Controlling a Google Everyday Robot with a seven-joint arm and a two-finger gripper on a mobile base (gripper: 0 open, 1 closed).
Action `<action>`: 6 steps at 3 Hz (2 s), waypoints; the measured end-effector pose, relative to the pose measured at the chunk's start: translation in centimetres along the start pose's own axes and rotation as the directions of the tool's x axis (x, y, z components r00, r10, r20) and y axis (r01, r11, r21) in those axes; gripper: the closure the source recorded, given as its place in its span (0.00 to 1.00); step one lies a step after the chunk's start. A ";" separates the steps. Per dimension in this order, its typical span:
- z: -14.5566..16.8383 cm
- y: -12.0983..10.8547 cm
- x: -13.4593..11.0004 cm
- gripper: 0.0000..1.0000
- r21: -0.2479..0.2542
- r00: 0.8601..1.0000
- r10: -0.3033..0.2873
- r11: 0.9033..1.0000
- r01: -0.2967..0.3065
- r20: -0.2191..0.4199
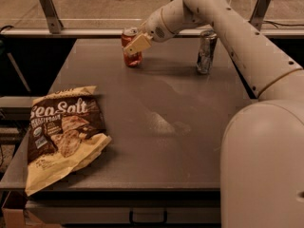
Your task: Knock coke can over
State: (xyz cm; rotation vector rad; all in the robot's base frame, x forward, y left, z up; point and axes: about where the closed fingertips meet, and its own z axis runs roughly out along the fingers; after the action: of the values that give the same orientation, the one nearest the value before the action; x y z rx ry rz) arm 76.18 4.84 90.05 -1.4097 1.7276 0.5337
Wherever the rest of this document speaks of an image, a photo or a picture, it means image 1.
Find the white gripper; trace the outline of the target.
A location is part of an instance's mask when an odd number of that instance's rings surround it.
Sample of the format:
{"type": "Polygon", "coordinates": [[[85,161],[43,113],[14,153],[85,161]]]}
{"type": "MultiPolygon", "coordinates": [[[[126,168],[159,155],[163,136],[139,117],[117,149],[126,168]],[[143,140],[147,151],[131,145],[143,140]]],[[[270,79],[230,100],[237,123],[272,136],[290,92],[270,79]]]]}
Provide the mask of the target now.
{"type": "Polygon", "coordinates": [[[173,36],[162,19],[162,9],[158,9],[139,25],[139,34],[123,48],[123,51],[128,55],[134,55],[150,48],[152,39],[160,43],[173,36]]]}

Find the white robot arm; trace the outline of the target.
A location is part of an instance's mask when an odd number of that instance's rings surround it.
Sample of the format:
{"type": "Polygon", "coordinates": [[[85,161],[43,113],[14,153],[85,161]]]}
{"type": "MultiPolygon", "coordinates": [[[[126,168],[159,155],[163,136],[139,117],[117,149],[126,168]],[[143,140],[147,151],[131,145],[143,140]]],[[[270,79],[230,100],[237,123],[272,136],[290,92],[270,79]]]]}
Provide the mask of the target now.
{"type": "Polygon", "coordinates": [[[222,228],[304,228],[304,68],[228,4],[173,0],[124,47],[128,54],[209,25],[256,102],[228,123],[220,149],[222,228]]]}

